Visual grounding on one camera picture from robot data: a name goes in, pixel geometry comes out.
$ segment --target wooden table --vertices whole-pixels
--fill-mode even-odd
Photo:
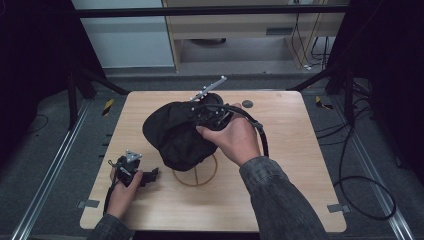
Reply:
[[[298,92],[286,91],[215,91],[226,103],[251,100],[245,109],[264,125],[270,157],[277,161],[291,182],[305,195],[317,212],[327,232],[342,232],[346,223],[341,212],[330,213],[327,205],[337,204],[314,130]],[[109,159],[116,161],[125,150],[141,153],[140,168],[151,171],[159,167],[155,183],[139,189],[124,218],[134,230],[232,231],[257,232],[258,226],[249,194],[238,173],[221,150],[214,154],[216,175],[202,186],[186,186],[166,167],[159,152],[144,138],[142,126],[156,109],[173,101],[187,101],[193,91],[132,92],[127,98],[115,132],[90,194],[98,200],[97,208],[85,208],[81,227],[93,229],[102,217],[104,199],[110,186]],[[200,182],[215,169],[209,157],[196,169]],[[195,183],[195,172],[178,173],[185,183]]]

